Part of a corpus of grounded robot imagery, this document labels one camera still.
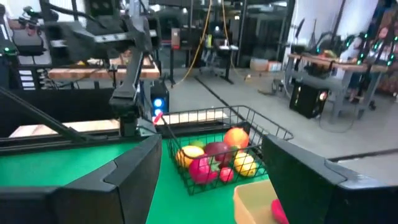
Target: orange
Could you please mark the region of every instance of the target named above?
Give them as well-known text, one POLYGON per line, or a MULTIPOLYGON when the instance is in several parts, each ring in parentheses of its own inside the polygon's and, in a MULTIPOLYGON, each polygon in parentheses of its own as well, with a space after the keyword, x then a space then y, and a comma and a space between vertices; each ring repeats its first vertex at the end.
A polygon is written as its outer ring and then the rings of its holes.
POLYGON ((224 142, 230 147, 238 146, 240 149, 244 149, 249 144, 249 135, 243 128, 231 128, 226 132, 224 142))

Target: cardboard box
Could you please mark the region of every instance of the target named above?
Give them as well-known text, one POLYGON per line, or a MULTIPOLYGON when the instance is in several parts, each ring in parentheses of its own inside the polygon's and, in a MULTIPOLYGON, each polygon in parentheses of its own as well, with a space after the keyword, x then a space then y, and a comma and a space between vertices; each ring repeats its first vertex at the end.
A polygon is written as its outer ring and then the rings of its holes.
POLYGON ((268 60, 261 58, 252 58, 250 60, 250 69, 257 72, 267 71, 268 60))

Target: chair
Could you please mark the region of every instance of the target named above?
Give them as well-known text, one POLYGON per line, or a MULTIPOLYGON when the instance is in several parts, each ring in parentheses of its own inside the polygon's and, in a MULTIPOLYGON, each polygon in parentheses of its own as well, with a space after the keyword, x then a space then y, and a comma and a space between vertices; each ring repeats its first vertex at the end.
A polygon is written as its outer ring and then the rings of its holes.
POLYGON ((12 41, 17 47, 20 56, 30 56, 35 62, 35 56, 41 56, 47 50, 44 48, 43 38, 35 33, 28 35, 26 30, 13 30, 12 41))

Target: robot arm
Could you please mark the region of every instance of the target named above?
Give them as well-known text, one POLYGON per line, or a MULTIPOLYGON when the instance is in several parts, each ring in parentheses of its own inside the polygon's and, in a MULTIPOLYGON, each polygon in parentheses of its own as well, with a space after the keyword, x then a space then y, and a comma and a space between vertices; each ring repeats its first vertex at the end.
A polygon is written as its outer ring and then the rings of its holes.
MULTIPOLYGON (((67 9, 59 10, 49 4, 48 0, 41 0, 40 4, 44 17, 51 9, 73 14, 67 9)), ((90 29, 87 26, 89 30, 78 21, 45 22, 44 32, 49 42, 52 62, 67 65, 89 58, 109 59, 130 50, 132 56, 127 65, 126 77, 123 84, 113 92, 109 104, 118 117, 125 118, 136 126, 137 119, 142 116, 141 104, 137 100, 142 63, 153 51, 152 43, 155 43, 155 47, 159 46, 158 27, 150 30, 146 16, 121 15, 116 1, 86 0, 85 6, 90 15, 84 16, 97 24, 90 26, 90 29)))

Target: yellow box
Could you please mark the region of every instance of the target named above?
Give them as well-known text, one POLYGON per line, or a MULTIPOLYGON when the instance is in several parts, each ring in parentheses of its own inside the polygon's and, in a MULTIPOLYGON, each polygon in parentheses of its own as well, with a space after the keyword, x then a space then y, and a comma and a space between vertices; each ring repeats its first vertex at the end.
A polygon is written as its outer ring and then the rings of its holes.
POLYGON ((237 224, 277 224, 272 217, 271 202, 277 199, 269 180, 235 187, 234 217, 237 224))

